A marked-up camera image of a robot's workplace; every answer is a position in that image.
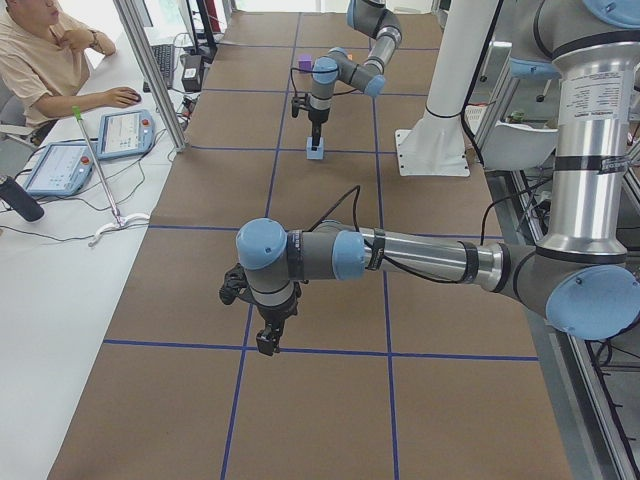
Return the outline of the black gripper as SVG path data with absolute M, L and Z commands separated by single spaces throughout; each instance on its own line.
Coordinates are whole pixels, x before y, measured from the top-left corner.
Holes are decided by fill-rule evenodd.
M 284 332 L 286 320 L 298 314 L 298 296 L 293 294 L 284 303 L 277 306 L 259 305 L 258 311 L 265 321 L 265 327 L 256 335 L 258 351 L 263 355 L 280 353 L 280 338 Z
M 328 110 L 309 106 L 308 119 L 312 122 L 311 149 L 317 150 L 322 139 L 322 124 L 328 121 Z

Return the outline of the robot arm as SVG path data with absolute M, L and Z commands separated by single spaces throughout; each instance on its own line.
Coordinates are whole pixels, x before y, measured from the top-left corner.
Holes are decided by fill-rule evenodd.
M 357 63 L 349 58 L 345 49 L 332 48 L 313 64 L 311 91 L 292 99 L 292 115 L 305 110 L 311 122 L 311 135 L 306 142 L 306 155 L 310 160 L 320 160 L 324 155 L 322 125 L 329 118 L 335 84 L 341 81 L 372 98 L 377 97 L 386 83 L 385 69 L 402 42 L 400 22 L 384 1 L 350 2 L 347 23 L 373 40 L 366 60 Z
M 463 114 L 502 1 L 451 1 L 425 114 L 398 140 L 400 154 L 419 154 L 431 175 L 435 160 L 460 160 Z M 374 40 L 364 64 L 333 48 L 316 64 L 312 91 L 297 108 L 310 111 L 311 146 L 320 145 L 336 81 L 377 96 L 385 67 L 402 40 L 385 1 L 350 1 L 347 23 Z M 550 223 L 536 246 L 433 241 L 325 221 L 286 232 L 268 218 L 236 235 L 239 264 L 225 274 L 220 298 L 256 305 L 265 327 L 258 350 L 280 351 L 287 318 L 297 314 L 300 283 L 360 278 L 365 270 L 399 270 L 441 284 L 476 284 L 517 300 L 559 331 L 584 340 L 619 334 L 639 320 L 639 280 L 624 266 L 616 236 L 626 154 L 629 101 L 639 65 L 639 1 L 516 1 L 510 54 L 516 77 L 560 76 L 558 139 Z

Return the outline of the person right hand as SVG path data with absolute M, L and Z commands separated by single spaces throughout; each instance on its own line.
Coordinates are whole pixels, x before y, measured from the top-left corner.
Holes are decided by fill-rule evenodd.
M 129 87 L 117 87 L 107 90 L 103 93 L 104 105 L 113 108 L 127 108 L 136 105 L 127 98 L 127 93 L 133 91 L 135 90 Z

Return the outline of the person left hand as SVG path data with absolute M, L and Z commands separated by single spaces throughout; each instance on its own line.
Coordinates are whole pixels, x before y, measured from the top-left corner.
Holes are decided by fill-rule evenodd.
M 55 36 L 56 44 L 73 51 L 84 51 L 94 44 L 94 34 L 87 28 L 65 30 L 61 36 Z

